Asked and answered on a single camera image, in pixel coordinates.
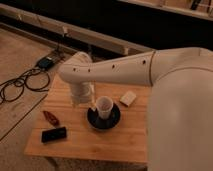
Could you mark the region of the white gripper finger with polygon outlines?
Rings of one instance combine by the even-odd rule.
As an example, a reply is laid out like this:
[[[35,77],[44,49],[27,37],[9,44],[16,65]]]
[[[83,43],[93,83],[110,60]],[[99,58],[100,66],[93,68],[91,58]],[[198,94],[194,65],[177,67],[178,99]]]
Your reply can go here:
[[[77,107],[78,106],[77,102],[75,100],[73,100],[73,99],[71,99],[71,105],[72,105],[72,107]]]
[[[91,108],[93,111],[96,110],[96,102],[95,102],[95,101],[92,101],[92,102],[91,102],[90,108]]]

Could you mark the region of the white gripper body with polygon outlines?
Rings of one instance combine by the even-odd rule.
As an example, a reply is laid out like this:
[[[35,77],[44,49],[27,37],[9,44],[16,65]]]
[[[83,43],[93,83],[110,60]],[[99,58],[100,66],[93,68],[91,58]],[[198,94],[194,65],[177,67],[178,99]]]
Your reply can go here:
[[[91,82],[71,84],[71,99],[75,104],[89,103],[93,99],[94,84]]]

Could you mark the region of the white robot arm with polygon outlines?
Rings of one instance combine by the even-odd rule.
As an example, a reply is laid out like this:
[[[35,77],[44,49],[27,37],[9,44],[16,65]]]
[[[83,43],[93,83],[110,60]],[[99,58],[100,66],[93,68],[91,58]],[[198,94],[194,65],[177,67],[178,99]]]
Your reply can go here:
[[[150,86],[148,171],[213,171],[213,51],[157,50],[97,63],[78,52],[59,75],[71,85]]]

